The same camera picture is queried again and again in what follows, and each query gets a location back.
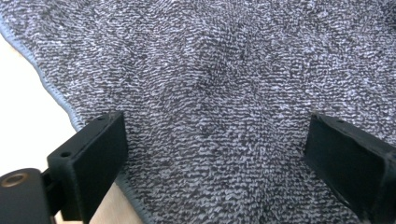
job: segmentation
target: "textured fabric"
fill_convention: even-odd
[[[310,114],[396,146],[394,1],[3,0],[74,122],[125,111],[154,223],[356,223],[302,162]]]

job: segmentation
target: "cloth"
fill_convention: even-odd
[[[147,223],[356,223],[302,161],[310,114],[396,146],[395,1],[3,0],[77,129],[122,110]]]

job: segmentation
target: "dark object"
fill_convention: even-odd
[[[343,120],[312,116],[304,159],[360,220],[396,219],[396,148]]]
[[[88,223],[127,158],[123,115],[92,121],[48,156],[49,169],[23,169],[0,177],[0,223]]]

